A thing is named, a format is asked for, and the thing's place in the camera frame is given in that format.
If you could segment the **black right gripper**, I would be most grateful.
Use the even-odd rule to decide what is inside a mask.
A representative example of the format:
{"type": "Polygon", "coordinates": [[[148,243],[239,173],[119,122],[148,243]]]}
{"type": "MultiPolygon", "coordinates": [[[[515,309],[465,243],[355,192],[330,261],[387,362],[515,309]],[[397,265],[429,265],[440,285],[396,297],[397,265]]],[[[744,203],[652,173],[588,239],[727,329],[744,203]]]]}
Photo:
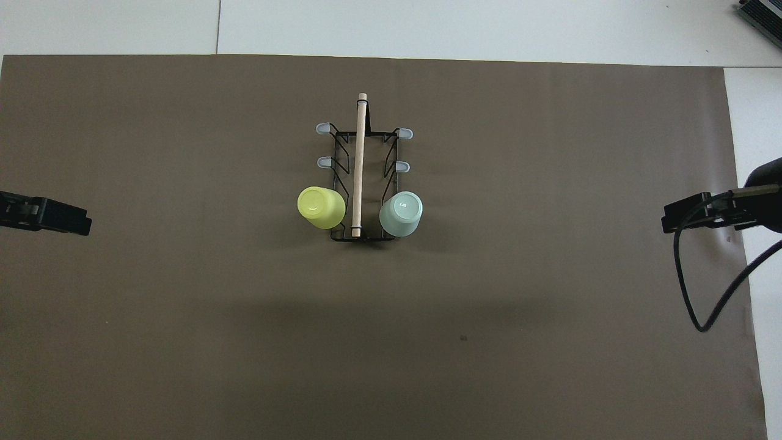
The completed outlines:
{"type": "MultiPolygon", "coordinates": [[[[751,186],[724,193],[725,198],[715,201],[717,217],[736,231],[752,227],[765,227],[773,232],[781,231],[780,185],[751,186]]],[[[665,204],[662,215],[662,233],[699,227],[716,228],[716,217],[710,204],[702,202],[712,197],[710,192],[695,193],[690,197],[665,204]]]]}

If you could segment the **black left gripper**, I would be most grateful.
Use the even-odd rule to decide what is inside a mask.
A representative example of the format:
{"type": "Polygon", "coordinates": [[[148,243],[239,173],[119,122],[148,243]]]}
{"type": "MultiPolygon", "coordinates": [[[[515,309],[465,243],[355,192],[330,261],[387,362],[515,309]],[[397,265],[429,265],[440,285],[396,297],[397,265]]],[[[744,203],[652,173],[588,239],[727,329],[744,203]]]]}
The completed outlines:
{"type": "Polygon", "coordinates": [[[42,229],[89,236],[92,218],[86,209],[50,198],[1,192],[1,226],[37,232],[42,229]]]}

